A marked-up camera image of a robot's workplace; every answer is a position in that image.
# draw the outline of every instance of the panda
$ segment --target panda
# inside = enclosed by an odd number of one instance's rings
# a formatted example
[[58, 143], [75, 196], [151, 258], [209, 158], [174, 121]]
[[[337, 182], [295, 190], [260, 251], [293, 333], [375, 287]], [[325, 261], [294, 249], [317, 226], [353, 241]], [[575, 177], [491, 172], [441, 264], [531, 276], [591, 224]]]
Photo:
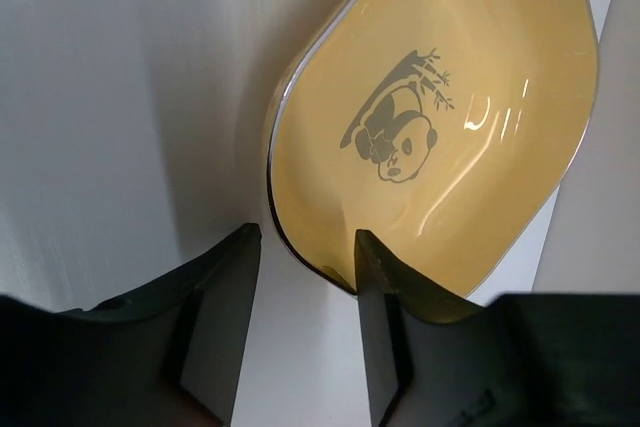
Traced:
[[340, 147], [353, 144], [363, 160], [377, 166], [383, 181], [399, 184], [415, 179], [438, 142], [438, 133], [424, 113], [427, 91], [441, 95], [437, 78], [429, 73], [440, 74], [430, 62], [417, 51], [400, 61], [342, 138]]

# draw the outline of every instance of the white surface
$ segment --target white surface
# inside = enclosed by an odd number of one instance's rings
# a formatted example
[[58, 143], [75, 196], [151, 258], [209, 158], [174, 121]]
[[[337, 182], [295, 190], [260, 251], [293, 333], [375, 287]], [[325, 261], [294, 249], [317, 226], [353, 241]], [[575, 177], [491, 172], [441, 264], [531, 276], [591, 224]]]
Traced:
[[[266, 218], [264, 109], [339, 1], [0, 0], [0, 291], [91, 307]], [[525, 289], [551, 210], [500, 266]], [[354, 299], [263, 245], [234, 427], [368, 425]]]
[[640, 2], [614, 0], [600, 88], [560, 188], [538, 291], [640, 292]]

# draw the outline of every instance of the panda ear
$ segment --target panda ear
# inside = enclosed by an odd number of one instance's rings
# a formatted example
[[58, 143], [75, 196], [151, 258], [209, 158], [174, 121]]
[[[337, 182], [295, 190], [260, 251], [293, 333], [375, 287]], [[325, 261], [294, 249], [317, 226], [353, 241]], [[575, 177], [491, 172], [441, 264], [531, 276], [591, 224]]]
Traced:
[[429, 150], [433, 149], [436, 142], [438, 142], [438, 132], [436, 132], [436, 129], [429, 129], [427, 133], [427, 147]]

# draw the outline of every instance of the yellow bowl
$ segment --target yellow bowl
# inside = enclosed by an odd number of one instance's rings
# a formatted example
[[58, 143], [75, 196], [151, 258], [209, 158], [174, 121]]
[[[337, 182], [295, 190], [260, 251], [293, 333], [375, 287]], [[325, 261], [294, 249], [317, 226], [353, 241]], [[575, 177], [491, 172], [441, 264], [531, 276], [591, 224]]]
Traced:
[[371, 230], [465, 296], [560, 181], [596, 80], [588, 0], [349, 0], [274, 96], [280, 234], [353, 291]]

